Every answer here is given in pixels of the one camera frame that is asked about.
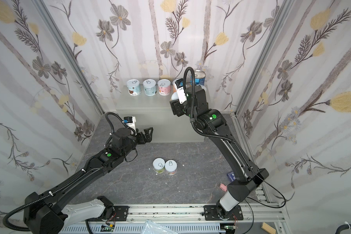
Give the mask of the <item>white lid can orange label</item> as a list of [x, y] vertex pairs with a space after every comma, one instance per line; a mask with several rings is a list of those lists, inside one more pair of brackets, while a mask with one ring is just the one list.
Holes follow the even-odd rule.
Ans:
[[173, 85], [173, 92], [176, 93], [177, 92], [177, 79], [175, 79], [173, 82], [172, 82], [172, 85]]

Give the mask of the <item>large blue labelled can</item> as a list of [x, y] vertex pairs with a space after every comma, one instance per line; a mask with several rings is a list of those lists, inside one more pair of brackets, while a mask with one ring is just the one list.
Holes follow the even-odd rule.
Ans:
[[206, 73], [202, 70], [195, 70], [195, 84], [204, 85], [206, 79]]

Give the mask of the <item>white lid can blue label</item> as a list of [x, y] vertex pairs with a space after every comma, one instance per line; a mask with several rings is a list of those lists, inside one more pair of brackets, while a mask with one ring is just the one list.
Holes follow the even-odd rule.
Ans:
[[141, 94], [141, 87], [140, 87], [139, 80], [135, 80], [135, 79], [128, 80], [126, 85], [128, 88], [129, 95], [136, 97]]

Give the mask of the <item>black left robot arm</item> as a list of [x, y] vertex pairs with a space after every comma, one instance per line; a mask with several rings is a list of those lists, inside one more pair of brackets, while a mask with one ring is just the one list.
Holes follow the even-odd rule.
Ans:
[[67, 219], [62, 210], [75, 196], [127, 160], [137, 145], [152, 141], [152, 127], [139, 132], [116, 113], [107, 112], [104, 116], [111, 132], [103, 150], [91, 156], [84, 167], [59, 185], [40, 195], [30, 194], [24, 205], [4, 216], [6, 228], [33, 234], [58, 233]]

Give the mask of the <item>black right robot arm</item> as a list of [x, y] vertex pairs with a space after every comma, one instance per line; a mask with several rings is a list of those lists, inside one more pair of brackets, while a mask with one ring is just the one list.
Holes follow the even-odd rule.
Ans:
[[174, 115], [187, 116], [192, 129], [215, 144], [231, 167], [235, 180], [227, 186], [227, 192], [216, 204], [217, 215], [228, 219], [252, 191], [266, 182], [269, 173], [250, 160], [233, 137], [222, 114], [209, 108], [206, 92], [196, 85], [195, 78], [194, 69], [187, 67], [183, 79], [176, 81], [178, 98], [170, 101], [170, 105]]

